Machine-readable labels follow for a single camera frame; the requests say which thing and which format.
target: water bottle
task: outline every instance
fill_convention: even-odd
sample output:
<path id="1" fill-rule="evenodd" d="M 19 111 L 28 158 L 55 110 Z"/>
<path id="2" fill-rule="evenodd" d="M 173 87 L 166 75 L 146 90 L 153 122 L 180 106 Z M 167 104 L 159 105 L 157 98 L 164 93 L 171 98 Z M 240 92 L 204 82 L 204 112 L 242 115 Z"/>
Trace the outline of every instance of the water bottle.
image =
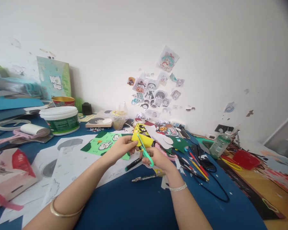
<path id="1" fill-rule="evenodd" d="M 225 133 L 219 135 L 215 139 L 213 145 L 209 149 L 210 155 L 213 158 L 218 159 L 222 155 L 222 153 L 225 151 L 225 149 L 231 142 L 230 136 L 231 136 L 231 132 L 226 131 Z"/>

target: wall outlet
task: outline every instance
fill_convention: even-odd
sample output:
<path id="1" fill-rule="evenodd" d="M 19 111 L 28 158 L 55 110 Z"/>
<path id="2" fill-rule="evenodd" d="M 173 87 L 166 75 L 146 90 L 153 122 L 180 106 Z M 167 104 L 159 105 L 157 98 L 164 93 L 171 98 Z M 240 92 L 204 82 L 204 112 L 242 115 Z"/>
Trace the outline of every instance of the wall outlet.
<path id="1" fill-rule="evenodd" d="M 215 129 L 215 131 L 219 133 L 219 129 L 220 129 L 220 128 L 223 129 L 223 132 L 224 132 L 224 133 L 225 133 L 225 131 L 227 131 L 227 130 L 228 130 L 228 131 L 231 131 L 231 132 L 234 130 L 234 127 L 225 126 L 225 125 L 220 125 L 220 124 L 219 124 L 219 125 L 217 126 L 217 128 Z"/>

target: silver bracelet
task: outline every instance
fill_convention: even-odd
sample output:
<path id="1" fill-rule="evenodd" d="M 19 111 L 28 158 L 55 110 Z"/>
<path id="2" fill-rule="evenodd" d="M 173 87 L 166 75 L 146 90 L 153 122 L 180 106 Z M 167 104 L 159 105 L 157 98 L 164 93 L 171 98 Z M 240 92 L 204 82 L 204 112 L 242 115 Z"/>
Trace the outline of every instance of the silver bracelet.
<path id="1" fill-rule="evenodd" d="M 187 187 L 187 184 L 185 183 L 183 186 L 181 187 L 178 187 L 178 188 L 170 188 L 171 191 L 173 192 L 177 192 L 177 191 L 180 191 L 180 190 L 184 190 L 185 188 Z"/>

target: red basket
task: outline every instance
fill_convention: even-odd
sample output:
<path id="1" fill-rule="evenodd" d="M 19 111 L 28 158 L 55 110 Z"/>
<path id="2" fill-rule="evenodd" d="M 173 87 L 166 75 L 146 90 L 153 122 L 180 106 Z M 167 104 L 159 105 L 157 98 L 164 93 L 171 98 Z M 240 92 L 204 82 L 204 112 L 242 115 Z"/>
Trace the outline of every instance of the red basket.
<path id="1" fill-rule="evenodd" d="M 236 161 L 241 167 L 244 167 L 248 170 L 251 170 L 252 168 L 260 165 L 259 159 L 244 150 L 238 150 L 235 153 L 233 160 Z"/>

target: green paper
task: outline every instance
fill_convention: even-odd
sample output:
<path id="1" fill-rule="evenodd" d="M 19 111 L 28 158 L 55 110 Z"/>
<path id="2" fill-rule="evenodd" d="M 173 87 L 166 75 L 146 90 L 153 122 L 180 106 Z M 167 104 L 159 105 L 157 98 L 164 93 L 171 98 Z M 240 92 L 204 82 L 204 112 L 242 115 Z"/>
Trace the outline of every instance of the green paper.
<path id="1" fill-rule="evenodd" d="M 95 155 L 103 156 L 110 148 L 114 145 L 114 143 L 121 137 L 122 134 L 113 134 L 107 133 L 105 131 L 99 132 L 99 134 L 87 143 L 81 150 L 84 152 L 92 153 Z M 126 153 L 122 159 L 129 160 L 130 154 Z"/>
<path id="2" fill-rule="evenodd" d="M 169 137 L 173 140 L 172 146 L 175 149 L 178 149 L 180 152 L 184 153 L 186 156 L 188 155 L 188 152 L 185 151 L 186 146 L 191 146 L 185 139 L 183 138 L 176 138 L 176 137 Z"/>

